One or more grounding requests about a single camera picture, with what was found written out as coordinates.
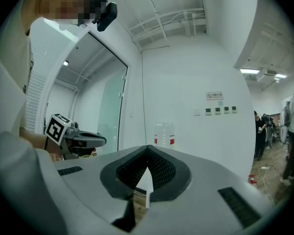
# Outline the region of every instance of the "cable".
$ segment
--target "cable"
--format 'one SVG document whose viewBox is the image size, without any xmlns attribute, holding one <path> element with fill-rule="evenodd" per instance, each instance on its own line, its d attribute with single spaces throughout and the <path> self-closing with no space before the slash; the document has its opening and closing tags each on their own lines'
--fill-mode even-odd
<svg viewBox="0 0 294 235">
<path fill-rule="evenodd" d="M 269 166 L 272 166 L 273 169 L 276 169 L 276 170 L 279 172 L 279 174 L 281 175 L 280 171 L 279 171 L 275 166 L 273 166 L 273 165 L 271 165 L 271 164 L 268 165 L 268 167 L 269 167 Z M 270 192 L 269 192 L 269 190 L 268 190 L 268 187 L 267 187 L 267 185 L 266 185 L 265 179 L 267 179 L 267 180 L 271 180 L 271 179 L 273 179 L 273 178 L 276 177 L 277 173 L 273 170 L 274 173 L 275 173 L 275 175 L 274 175 L 272 178 L 269 179 L 269 178 L 266 177 L 266 172 L 267 172 L 267 170 L 265 171 L 265 174 L 264 174 L 264 177 L 263 177 L 263 176 L 261 175 L 261 173 L 260 173 L 260 169 L 261 169 L 261 167 L 258 168 L 258 174 L 259 174 L 259 176 L 262 178 L 262 180 L 263 180 L 263 182 L 264 182 L 265 190 L 266 190 L 266 193 L 267 193 L 268 197 L 270 198 L 270 200 L 271 200 L 273 206 L 275 206 L 275 203 L 274 203 L 273 197 L 271 196 L 271 194 L 270 194 Z"/>
<path fill-rule="evenodd" d="M 146 143 L 146 145 L 147 145 L 146 117 L 145 117 L 145 98 L 144 98 L 143 52 L 142 52 L 142 89 L 143 89 L 143 110 L 144 110 L 144 126 L 145 126 L 145 143 Z"/>
</svg>

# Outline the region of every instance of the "ceiling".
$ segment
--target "ceiling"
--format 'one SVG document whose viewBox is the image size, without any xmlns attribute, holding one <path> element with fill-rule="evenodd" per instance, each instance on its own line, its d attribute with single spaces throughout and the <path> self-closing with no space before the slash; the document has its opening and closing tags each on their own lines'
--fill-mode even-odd
<svg viewBox="0 0 294 235">
<path fill-rule="evenodd" d="M 142 50 L 171 35 L 192 37 L 206 30 L 202 0 L 109 0 L 118 5 L 117 20 Z"/>
<path fill-rule="evenodd" d="M 67 57 L 57 80 L 81 88 L 95 73 L 116 59 L 104 45 L 91 34 L 85 35 Z"/>
<path fill-rule="evenodd" d="M 294 75 L 294 28 L 275 1 L 270 3 L 261 35 L 243 68 Z M 275 83 L 274 75 L 265 75 L 259 82 L 256 75 L 244 76 L 247 83 L 257 83 L 262 90 Z"/>
</svg>

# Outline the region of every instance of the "wall sign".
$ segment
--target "wall sign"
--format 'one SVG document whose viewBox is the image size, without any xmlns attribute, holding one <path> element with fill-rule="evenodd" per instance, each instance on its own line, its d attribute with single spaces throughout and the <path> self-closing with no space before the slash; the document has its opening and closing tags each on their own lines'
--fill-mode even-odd
<svg viewBox="0 0 294 235">
<path fill-rule="evenodd" d="M 207 101 L 223 100 L 223 93 L 222 92 L 207 92 L 206 99 L 207 99 Z"/>
</svg>

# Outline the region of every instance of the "ceiling pipe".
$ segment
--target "ceiling pipe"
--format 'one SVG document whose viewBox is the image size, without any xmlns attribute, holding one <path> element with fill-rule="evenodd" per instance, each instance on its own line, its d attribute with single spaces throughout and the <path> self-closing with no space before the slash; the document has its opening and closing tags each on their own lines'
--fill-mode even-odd
<svg viewBox="0 0 294 235">
<path fill-rule="evenodd" d="M 184 23 L 183 23 L 184 21 L 185 20 L 183 19 L 183 20 L 175 21 L 173 23 L 163 24 L 163 27 L 164 27 L 165 31 L 168 32 L 173 29 L 185 27 Z M 196 25 L 206 25 L 206 20 L 205 19 L 196 19 Z M 147 33 L 138 34 L 135 38 L 132 39 L 132 41 L 135 43 L 136 41 L 141 41 L 143 39 L 150 37 L 150 35 L 157 35 L 159 33 L 161 33 L 161 29 L 159 26 L 157 26 L 157 27 L 149 30 Z"/>
<path fill-rule="evenodd" d="M 195 13 L 192 13 L 192 18 L 193 18 L 194 36 L 197 36 L 197 32 L 196 32 L 196 15 L 195 15 Z"/>
<path fill-rule="evenodd" d="M 125 1 L 125 3 L 127 4 L 127 6 L 130 7 L 130 9 L 132 10 L 134 16 L 136 17 L 136 19 L 138 20 L 138 22 L 141 24 L 142 21 L 141 21 L 141 19 L 139 18 L 139 16 L 137 15 L 135 9 L 134 9 L 134 8 L 133 8 L 133 7 L 127 2 L 127 0 L 123 0 L 123 1 Z M 141 24 L 141 26 L 142 26 L 144 32 L 147 32 L 146 29 L 145 29 L 145 27 L 144 27 L 144 24 Z"/>
<path fill-rule="evenodd" d="M 87 77 L 90 75 L 93 76 L 92 73 L 94 71 L 98 70 L 102 65 L 107 64 L 107 62 L 111 63 L 114 57 L 115 56 L 112 53 L 110 53 L 108 55 L 103 56 L 99 60 L 97 60 L 96 64 L 92 68 L 90 68 L 90 70 L 86 73 L 86 76 Z"/>
<path fill-rule="evenodd" d="M 64 87 L 67 87 L 67 88 L 69 88 L 69 89 L 71 89 L 71 90 L 78 90 L 78 87 L 76 87 L 76 86 L 74 86 L 74 85 L 72 85 L 72 84 L 70 84 L 70 83 L 68 83 L 68 82 L 65 82 L 65 81 L 63 81 L 63 80 L 60 80 L 60 79 L 56 79 L 55 80 L 55 83 L 57 83 L 57 84 L 59 84 L 59 85 L 62 85 L 62 86 L 64 86 Z"/>
<path fill-rule="evenodd" d="M 166 16 L 173 15 L 173 14 L 183 14 L 184 11 L 185 11 L 185 10 L 172 11 L 172 12 L 169 12 L 169 13 L 161 14 L 159 17 L 162 18 L 162 17 L 166 17 Z M 193 12 L 195 12 L 195 11 L 204 11 L 204 9 L 203 9 L 203 8 L 188 9 L 188 10 L 187 10 L 187 13 L 193 13 Z M 153 21 L 153 20 L 155 20 L 155 19 L 156 19 L 156 18 L 150 18 L 150 19 L 147 19 L 147 20 L 145 20 L 145 21 L 143 21 L 143 22 L 141 22 L 141 23 L 135 25 L 134 27 L 130 28 L 130 30 L 132 31 L 132 30 L 134 30 L 134 29 L 136 29 L 136 28 L 142 26 L 142 24 L 147 24 L 147 23 L 149 23 L 149 22 L 151 22 L 151 21 Z"/>
<path fill-rule="evenodd" d="M 155 4 L 153 3 L 152 0 L 150 0 L 150 5 L 151 5 L 151 7 L 152 7 L 152 9 L 153 9 L 153 11 L 154 11 L 154 13 L 155 13 L 155 17 L 156 17 L 156 19 L 157 19 L 157 21 L 158 21 L 158 23 L 159 23 L 159 25 L 160 25 L 160 28 L 161 28 L 162 34 L 163 34 L 163 36 L 164 36 L 166 42 L 168 42 L 167 34 L 166 34 L 166 32 L 165 32 L 165 29 L 163 28 L 163 25 L 162 25 L 162 23 L 161 23 L 161 21 L 160 21 L 160 18 L 159 18 L 158 12 L 156 11 Z"/>
<path fill-rule="evenodd" d="M 282 40 L 280 40 L 277 37 L 273 37 L 274 33 L 268 31 L 267 29 L 263 29 L 261 31 L 261 35 L 262 36 L 265 36 L 265 37 L 269 37 L 269 38 L 274 39 L 275 41 L 277 41 L 281 45 L 284 45 L 288 49 L 289 52 L 292 52 L 294 54 L 294 45 L 293 45 L 293 42 L 290 42 L 290 41 L 282 41 Z"/>
<path fill-rule="evenodd" d="M 183 11 L 183 14 L 184 14 L 184 18 L 185 18 L 185 22 L 186 22 L 186 29 L 187 29 L 187 36 L 188 37 L 191 37 L 191 29 L 190 29 L 190 24 L 188 22 L 188 18 L 187 18 L 187 12 L 186 11 Z"/>
<path fill-rule="evenodd" d="M 276 29 L 276 27 L 272 26 L 272 25 L 269 24 L 269 23 L 265 23 L 265 25 L 269 26 L 269 27 L 272 28 L 272 29 Z M 283 36 L 284 36 L 289 42 L 291 42 L 292 45 L 294 45 L 294 41 L 293 41 L 293 39 L 292 39 L 288 34 L 286 34 L 285 32 L 282 32 L 282 33 L 283 33 Z"/>
<path fill-rule="evenodd" d="M 280 17 L 281 17 L 281 13 L 279 13 L 279 17 L 278 17 L 277 22 L 276 22 L 276 24 L 278 25 L 278 27 L 276 28 L 273 37 L 270 39 L 270 41 L 269 41 L 269 43 L 268 43 L 268 45 L 267 45 L 265 51 L 262 52 L 262 54 L 261 54 L 260 57 L 258 58 L 257 62 L 259 62 L 260 59 L 266 54 L 266 52 L 268 51 L 268 49 L 269 49 L 269 47 L 270 47 L 270 45 L 271 45 L 271 42 L 272 42 L 273 39 L 275 38 L 276 33 L 278 32 L 278 28 L 279 28 Z"/>
<path fill-rule="evenodd" d="M 78 81 L 79 81 L 79 78 L 81 77 L 81 75 L 82 75 L 82 73 L 84 72 L 84 70 L 86 69 L 86 67 L 92 62 L 92 61 L 94 61 L 101 53 L 103 53 L 104 51 L 106 50 L 106 48 L 105 47 L 103 47 L 95 56 L 93 56 L 90 60 L 89 60 L 89 62 L 84 66 L 84 68 L 82 69 L 82 71 L 80 72 L 80 74 L 79 74 L 79 76 L 78 76 L 78 78 L 77 78 L 77 80 L 76 80 L 76 84 L 78 83 Z"/>
<path fill-rule="evenodd" d="M 187 31 L 186 21 L 183 20 L 182 23 L 184 24 L 184 27 L 185 27 L 185 33 L 186 33 L 186 36 L 188 37 L 188 31 Z"/>
<path fill-rule="evenodd" d="M 73 95 L 73 98 L 71 100 L 71 104 L 70 104 L 70 109 L 69 109 L 69 113 L 68 113 L 68 117 L 69 119 L 72 119 L 73 120 L 73 116 L 74 116 L 74 112 L 75 112 L 75 107 L 76 107 L 76 101 L 77 101 L 77 95 L 79 93 L 79 90 L 76 89 L 74 91 L 74 95 Z"/>
<path fill-rule="evenodd" d="M 65 69 L 66 69 L 66 70 L 68 70 L 68 71 L 70 71 L 70 72 L 72 72 L 72 73 L 74 73 L 74 74 L 76 74 L 76 75 L 78 75 L 78 76 L 81 76 L 82 78 L 84 78 L 84 79 L 86 79 L 86 80 L 88 80 L 88 81 L 89 81 L 89 79 L 88 79 L 88 78 L 86 78 L 86 77 L 84 77 L 84 76 L 82 76 L 82 75 L 78 74 L 77 72 L 75 72 L 75 71 L 73 71 L 73 70 L 71 70 L 71 69 L 69 69 L 69 68 L 67 68 L 67 67 L 65 67 Z"/>
</svg>

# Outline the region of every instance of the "person's hand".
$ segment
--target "person's hand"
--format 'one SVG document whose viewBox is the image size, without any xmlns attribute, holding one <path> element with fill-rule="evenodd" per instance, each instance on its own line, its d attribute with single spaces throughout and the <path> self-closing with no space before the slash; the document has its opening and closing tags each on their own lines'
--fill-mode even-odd
<svg viewBox="0 0 294 235">
<path fill-rule="evenodd" d="M 50 155 L 51 160 L 53 162 L 61 161 L 62 160 L 62 158 L 59 155 L 55 154 L 55 153 L 49 153 L 49 155 Z"/>
<path fill-rule="evenodd" d="M 72 145 L 72 141 L 71 140 L 67 140 L 67 139 L 65 139 L 65 141 L 67 142 L 68 149 L 70 149 L 70 147 Z M 60 146 L 58 146 L 51 139 L 48 139 L 46 151 L 49 152 L 49 153 L 51 153 L 51 154 L 52 153 L 53 154 L 56 154 L 58 157 L 62 157 L 62 152 L 61 152 Z"/>
</svg>

